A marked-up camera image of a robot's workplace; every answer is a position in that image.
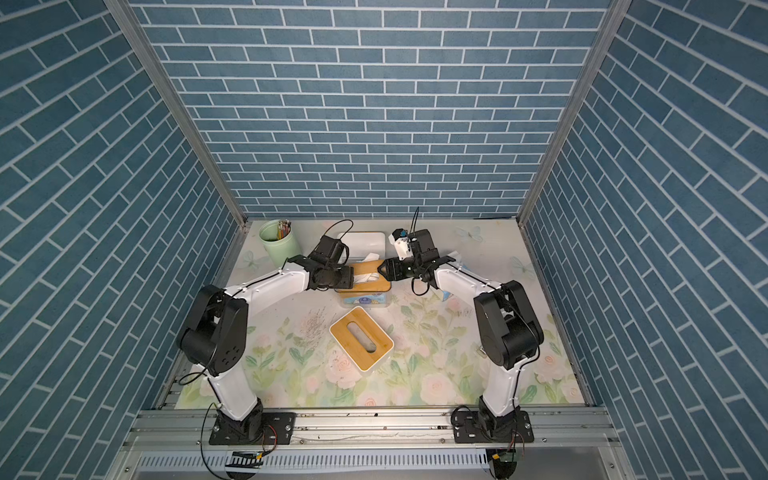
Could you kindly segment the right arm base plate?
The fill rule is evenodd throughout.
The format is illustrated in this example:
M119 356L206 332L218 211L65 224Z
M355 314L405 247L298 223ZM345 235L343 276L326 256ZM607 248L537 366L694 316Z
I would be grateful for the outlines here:
M528 444L535 440L528 413L517 407L503 417L485 409L457 406L450 413L450 424L457 444L504 443Z

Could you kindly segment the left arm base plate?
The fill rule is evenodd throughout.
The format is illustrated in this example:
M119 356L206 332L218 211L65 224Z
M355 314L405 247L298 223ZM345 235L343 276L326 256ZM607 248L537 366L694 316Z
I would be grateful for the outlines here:
M244 420L232 420L217 413L209 437L210 445L288 445L293 435L297 414L292 411L265 410Z

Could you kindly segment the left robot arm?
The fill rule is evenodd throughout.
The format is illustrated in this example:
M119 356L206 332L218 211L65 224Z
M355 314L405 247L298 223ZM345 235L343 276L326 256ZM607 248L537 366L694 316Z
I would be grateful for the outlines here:
M241 364L251 314L307 290L353 285L349 247L323 235L309 255L295 255L274 272L238 285L206 285L197 293L178 334L177 346L212 388L217 425L229 443L252 443L267 431L263 404L251 392Z

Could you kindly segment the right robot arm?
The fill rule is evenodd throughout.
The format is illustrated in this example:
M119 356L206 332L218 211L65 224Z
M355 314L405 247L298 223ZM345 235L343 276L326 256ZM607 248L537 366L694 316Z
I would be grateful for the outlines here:
M420 280L474 308L480 343L493 367L479 397L475 429L491 442L512 445L534 439L528 414L520 408L519 380L541 354L544 334L525 288L499 283L442 255L426 229L398 228L389 236L396 255L377 268L388 281Z

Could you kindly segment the bamboo lid with slot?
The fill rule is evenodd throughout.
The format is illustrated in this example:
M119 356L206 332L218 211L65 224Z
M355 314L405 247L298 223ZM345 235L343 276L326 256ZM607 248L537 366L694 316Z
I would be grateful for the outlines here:
M346 289L337 288L336 292L341 294L363 294L389 291L391 289L391 282L384 279L377 272L377 267L381 263L382 260L352 263L353 285Z

